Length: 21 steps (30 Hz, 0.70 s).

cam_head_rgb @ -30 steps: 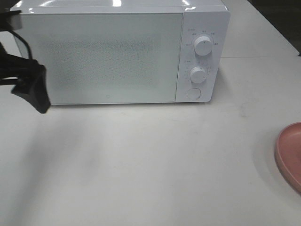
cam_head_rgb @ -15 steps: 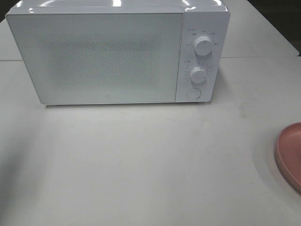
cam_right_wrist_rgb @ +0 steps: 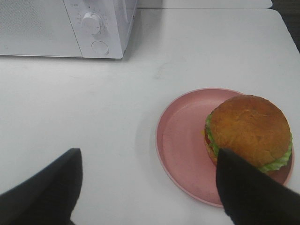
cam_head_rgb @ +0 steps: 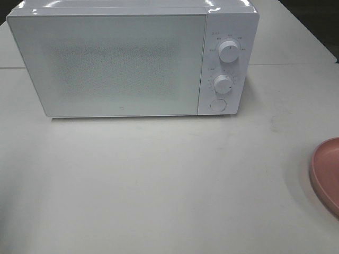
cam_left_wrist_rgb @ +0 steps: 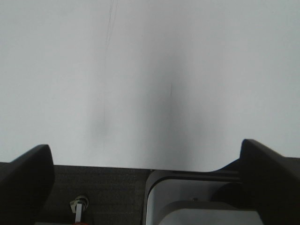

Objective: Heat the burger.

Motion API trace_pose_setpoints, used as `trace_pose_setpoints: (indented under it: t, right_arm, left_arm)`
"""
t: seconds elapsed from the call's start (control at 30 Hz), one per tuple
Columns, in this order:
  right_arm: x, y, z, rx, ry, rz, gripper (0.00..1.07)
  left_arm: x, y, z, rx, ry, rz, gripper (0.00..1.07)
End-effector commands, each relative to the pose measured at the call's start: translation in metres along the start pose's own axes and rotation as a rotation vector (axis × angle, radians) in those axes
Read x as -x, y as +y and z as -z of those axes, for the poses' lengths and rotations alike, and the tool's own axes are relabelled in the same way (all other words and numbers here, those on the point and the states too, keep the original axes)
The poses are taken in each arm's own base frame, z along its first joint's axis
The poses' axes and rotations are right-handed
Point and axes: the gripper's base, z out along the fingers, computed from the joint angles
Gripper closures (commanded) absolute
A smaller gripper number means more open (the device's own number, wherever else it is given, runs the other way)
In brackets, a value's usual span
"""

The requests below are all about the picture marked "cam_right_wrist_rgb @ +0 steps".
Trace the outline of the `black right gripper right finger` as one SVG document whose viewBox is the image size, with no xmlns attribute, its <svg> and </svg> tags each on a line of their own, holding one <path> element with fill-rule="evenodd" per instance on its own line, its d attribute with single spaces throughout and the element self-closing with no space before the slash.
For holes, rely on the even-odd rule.
<svg viewBox="0 0 300 225">
<path fill-rule="evenodd" d="M 235 225 L 300 223 L 300 195 L 229 149 L 218 153 L 216 185 L 225 213 Z"/>
</svg>

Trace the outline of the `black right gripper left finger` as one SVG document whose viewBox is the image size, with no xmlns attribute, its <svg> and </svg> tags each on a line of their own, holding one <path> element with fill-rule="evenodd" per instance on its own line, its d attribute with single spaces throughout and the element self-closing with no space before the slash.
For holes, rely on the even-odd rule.
<svg viewBox="0 0 300 225">
<path fill-rule="evenodd" d="M 66 151 L 26 181 L 0 195 L 2 225 L 72 225 L 83 183 L 82 153 Z"/>
</svg>

